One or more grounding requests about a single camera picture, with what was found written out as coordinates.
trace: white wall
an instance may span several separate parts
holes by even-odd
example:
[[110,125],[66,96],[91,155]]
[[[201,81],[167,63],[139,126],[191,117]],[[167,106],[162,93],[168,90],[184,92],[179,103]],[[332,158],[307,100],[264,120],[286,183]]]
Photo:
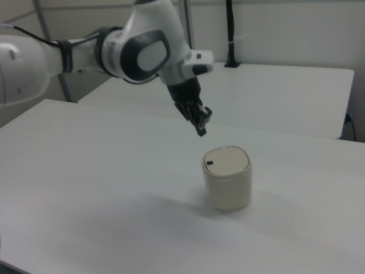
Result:
[[[42,29],[34,12],[31,0],[0,0],[0,22],[7,22],[42,37]],[[0,34],[23,35],[19,31],[0,29]],[[63,92],[56,77],[51,79],[48,89],[33,100],[0,108],[0,127],[4,126],[43,99],[64,100]]]
[[[267,2],[233,5],[235,35],[249,35],[235,44],[237,60],[354,70],[348,110],[358,140],[365,142],[365,2]],[[213,50],[218,61],[228,52],[224,3],[192,3],[196,48]]]

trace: container lid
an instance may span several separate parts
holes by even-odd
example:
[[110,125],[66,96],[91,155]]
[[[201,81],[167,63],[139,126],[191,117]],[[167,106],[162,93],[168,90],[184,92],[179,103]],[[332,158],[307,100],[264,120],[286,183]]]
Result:
[[249,165],[249,158],[239,147],[221,147],[204,156],[206,169],[213,175],[224,176],[243,171]]

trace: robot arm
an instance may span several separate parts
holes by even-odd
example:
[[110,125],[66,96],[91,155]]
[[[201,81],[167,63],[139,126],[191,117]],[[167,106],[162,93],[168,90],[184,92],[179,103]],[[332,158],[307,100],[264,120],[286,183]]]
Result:
[[38,96],[51,76],[63,72],[99,70],[132,83],[158,74],[175,106],[203,136],[212,111],[199,98],[197,75],[211,71],[213,63],[211,51],[189,48],[170,0],[137,0],[123,29],[106,27],[83,39],[47,43],[1,36],[0,105]]

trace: black cable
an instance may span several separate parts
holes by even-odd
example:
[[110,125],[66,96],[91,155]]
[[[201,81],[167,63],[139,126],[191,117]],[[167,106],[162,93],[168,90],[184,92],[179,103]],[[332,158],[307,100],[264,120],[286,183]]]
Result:
[[[27,31],[27,30],[25,30],[25,29],[22,29],[21,27],[13,26],[13,28],[14,28],[14,30],[18,30],[18,31],[20,31],[20,32],[22,32],[22,33],[25,33],[26,35],[29,35],[30,37],[33,37],[34,39],[39,40],[39,41],[41,41],[41,42],[43,42],[43,43],[45,43],[45,44],[47,44],[47,45],[50,45],[50,46],[52,46],[52,47],[60,47],[60,45],[59,45],[58,43],[54,43],[54,42],[51,42],[51,41],[45,40],[45,39],[43,39],[43,38],[41,38],[41,37],[39,37],[39,36],[36,36],[36,35],[35,35],[35,34],[33,34],[33,33],[30,33],[29,31]],[[94,35],[94,36],[91,36],[91,37],[87,37],[87,38],[85,38],[85,39],[83,39],[83,40],[81,40],[81,41],[78,41],[78,42],[72,43],[72,47],[77,46],[77,45],[82,44],[82,43],[85,43],[85,42],[88,42],[88,41],[90,41],[90,40],[96,39],[98,36],[99,36],[99,34]]]
[[[234,43],[234,17],[232,17],[232,22],[233,22],[233,27],[232,27],[232,33],[233,33],[233,41],[232,43]],[[229,62],[229,50],[228,50],[228,54],[227,54],[227,63]]]
[[81,41],[78,41],[78,42],[72,43],[72,46],[74,47],[74,46],[77,46],[77,45],[79,45],[79,44],[82,44],[82,43],[88,42],[88,41],[90,41],[90,40],[96,39],[98,36],[99,36],[99,33],[98,33],[97,35],[91,36],[91,37],[89,37],[89,38],[85,38],[85,39],[83,39],[83,40],[81,40]]
[[26,35],[29,35],[30,37],[33,37],[34,39],[37,39],[37,40],[39,40],[39,41],[41,41],[41,42],[43,42],[43,43],[45,43],[47,45],[50,45],[52,47],[60,47],[60,45],[58,43],[50,42],[50,41],[45,40],[45,39],[43,39],[41,37],[38,37],[35,34],[30,33],[29,31],[27,31],[25,29],[22,29],[21,27],[13,26],[13,28],[14,28],[14,30],[18,30],[18,31],[20,31],[22,33],[25,33]]
[[352,125],[352,131],[354,133],[354,142],[356,141],[356,132],[355,132],[355,125],[354,125],[354,121],[351,118],[351,115],[348,117],[348,121],[351,122]]

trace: white table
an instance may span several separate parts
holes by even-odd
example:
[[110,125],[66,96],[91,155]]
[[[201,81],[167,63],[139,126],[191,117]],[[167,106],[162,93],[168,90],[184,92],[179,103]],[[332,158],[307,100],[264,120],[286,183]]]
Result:
[[[0,129],[0,260],[32,274],[364,273],[365,145],[45,100]],[[244,148],[215,211],[201,158]]]
[[[354,72],[313,67],[240,65],[199,75],[212,122],[336,139],[341,136]],[[134,86],[110,79],[80,104],[180,117],[161,80]]]

